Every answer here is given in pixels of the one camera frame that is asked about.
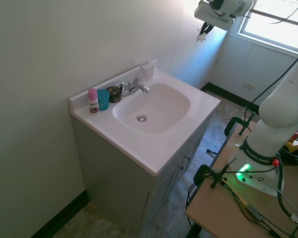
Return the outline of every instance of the vanity cabinet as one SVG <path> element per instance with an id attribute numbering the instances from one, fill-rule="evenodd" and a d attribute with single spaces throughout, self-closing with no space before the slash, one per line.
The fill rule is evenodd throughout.
<path id="1" fill-rule="evenodd" d="M 102 136 L 74 118 L 88 197 L 110 220 L 137 236 L 189 168 L 212 114 L 208 115 L 157 176 L 151 175 Z"/>

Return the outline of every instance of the faucet handle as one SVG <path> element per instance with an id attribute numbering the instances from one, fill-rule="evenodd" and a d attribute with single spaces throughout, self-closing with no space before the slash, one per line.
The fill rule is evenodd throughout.
<path id="1" fill-rule="evenodd" d="M 125 93 L 126 92 L 126 85 L 124 82 L 121 82 L 121 83 L 117 83 L 116 86 L 119 86 L 120 87 L 120 90 L 122 93 Z"/>
<path id="2" fill-rule="evenodd" d="M 143 73 L 146 73 L 147 74 L 147 70 L 145 69 L 144 71 L 142 71 L 141 73 L 139 73 L 135 78 L 134 78 L 134 82 L 133 83 L 136 83 L 138 84 L 139 83 L 139 77 L 141 74 Z"/>

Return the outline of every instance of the faucet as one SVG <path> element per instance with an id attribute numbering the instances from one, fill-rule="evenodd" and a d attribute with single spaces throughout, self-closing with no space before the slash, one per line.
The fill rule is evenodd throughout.
<path id="1" fill-rule="evenodd" d="M 146 73 L 147 70 L 142 71 L 139 73 L 135 78 L 133 82 L 128 82 L 127 85 L 125 83 L 118 83 L 116 86 L 120 85 L 121 88 L 121 96 L 126 97 L 128 95 L 131 95 L 135 92 L 137 92 L 139 89 L 141 89 L 144 93 L 147 93 L 149 91 L 148 87 L 139 83 L 139 76 L 143 73 Z"/>

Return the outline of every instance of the table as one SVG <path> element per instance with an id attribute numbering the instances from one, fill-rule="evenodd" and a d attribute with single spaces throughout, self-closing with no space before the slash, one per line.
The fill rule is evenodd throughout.
<path id="1" fill-rule="evenodd" d="M 242 129 L 238 125 L 227 137 L 215 161 L 211 165 L 214 170 L 220 170 L 228 163 L 230 155 L 238 150 L 235 145 L 242 143 L 250 133 L 246 130 L 243 135 L 238 135 Z M 277 198 L 271 197 L 250 187 L 237 182 L 234 174 L 225 174 L 224 177 L 236 189 L 245 201 L 252 205 L 258 212 L 267 217 L 275 225 L 291 234 L 296 228 L 296 224 L 281 210 Z M 298 166 L 284 164 L 285 187 L 283 193 L 298 208 Z M 248 221 L 242 214 L 233 195 L 219 184 L 215 189 L 210 188 L 212 180 L 206 178 L 195 193 L 194 198 L 186 210 L 187 217 L 192 219 L 196 226 L 199 226 L 217 238 L 271 238 L 266 230 Z M 292 214 L 297 212 L 283 199 L 287 210 Z M 287 235 L 277 228 L 272 228 L 283 238 Z"/>

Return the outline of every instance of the window frame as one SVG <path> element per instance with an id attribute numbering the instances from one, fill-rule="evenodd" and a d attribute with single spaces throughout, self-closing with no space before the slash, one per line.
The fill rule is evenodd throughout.
<path id="1" fill-rule="evenodd" d="M 242 35 L 245 35 L 245 36 L 250 36 L 252 38 L 255 38 L 255 39 L 258 39 L 258 40 L 267 42 L 269 44 L 273 44 L 273 45 L 276 45 L 278 47 L 282 47 L 282 48 L 291 50 L 293 52 L 298 52 L 298 48 L 295 48 L 295 47 L 292 47 L 292 46 L 289 46 L 289 45 L 286 45 L 286 44 L 283 44 L 283 43 L 280 43 L 280 42 L 277 42 L 277 41 L 273 41 L 273 40 L 270 40 L 268 38 L 265 38 L 265 37 L 262 37 L 262 36 L 259 36 L 259 35 L 256 35 L 256 34 L 252 34 L 252 33 L 249 33 L 247 31 L 245 31 L 246 25 L 247 25 L 248 20 L 250 18 L 250 15 L 252 13 L 258 14 L 258 15 L 262 15 L 262 16 L 265 16 L 265 17 L 268 17 L 268 18 L 271 18 L 271 19 L 275 19 L 275 20 L 283 20 L 282 17 L 274 16 L 274 15 L 271 15 L 271 14 L 267 14 L 267 13 L 264 13 L 264 12 L 260 12 L 260 11 L 251 9 L 248 12 L 247 16 L 246 17 L 243 17 L 243 19 L 242 19 L 242 21 L 241 21 L 241 23 L 239 25 L 238 31 L 237 31 L 238 34 L 242 34 Z M 289 20 L 289 19 L 284 20 L 284 22 L 287 22 L 287 23 L 290 23 L 290 24 L 293 24 L 293 25 L 297 25 L 298 26 L 298 22 L 295 22 L 295 21 L 292 21 L 292 20 Z"/>

